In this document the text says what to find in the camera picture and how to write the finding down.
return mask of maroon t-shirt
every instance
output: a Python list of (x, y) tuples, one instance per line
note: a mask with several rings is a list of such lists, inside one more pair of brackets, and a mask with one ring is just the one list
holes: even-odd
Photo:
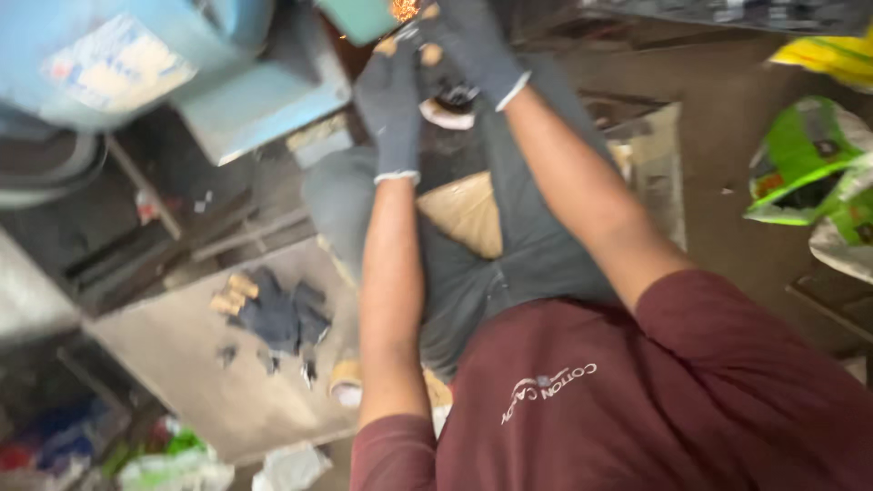
[(353, 490), (873, 489), (873, 397), (721, 277), (623, 311), (534, 301), (482, 326), (437, 443), (361, 430)]

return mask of yellow bag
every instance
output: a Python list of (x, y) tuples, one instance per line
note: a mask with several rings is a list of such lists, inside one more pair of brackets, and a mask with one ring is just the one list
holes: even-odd
[(859, 92), (873, 93), (873, 25), (866, 38), (796, 39), (782, 46), (770, 61), (826, 73)]

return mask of sparks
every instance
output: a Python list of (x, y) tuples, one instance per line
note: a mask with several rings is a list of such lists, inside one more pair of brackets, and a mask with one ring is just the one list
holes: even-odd
[(417, 0), (391, 0), (391, 15), (400, 22), (406, 22), (418, 13)]

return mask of forearm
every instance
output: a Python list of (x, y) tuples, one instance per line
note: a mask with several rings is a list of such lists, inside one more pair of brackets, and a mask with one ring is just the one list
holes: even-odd
[(549, 209), (585, 245), (625, 305), (634, 309), (655, 280), (692, 266), (621, 177), (530, 87), (505, 113)]
[(415, 187), (389, 179), (376, 188), (364, 246), (361, 426), (392, 414), (430, 416), (418, 356), (423, 301)]

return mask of cotton canyon logo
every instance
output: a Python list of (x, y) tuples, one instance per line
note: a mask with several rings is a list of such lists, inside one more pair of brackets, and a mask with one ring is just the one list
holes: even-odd
[(503, 414), (503, 419), (500, 424), (503, 425), (506, 421), (512, 419), (515, 412), (515, 405), (524, 401), (546, 400), (553, 398), (565, 385), (573, 382), (575, 379), (583, 375), (590, 375), (597, 371), (597, 365), (589, 363), (582, 368), (570, 370), (565, 368), (558, 372), (554, 377), (540, 375), (534, 378), (523, 378), (515, 384), (512, 389), (512, 403), (509, 404), (509, 409)]

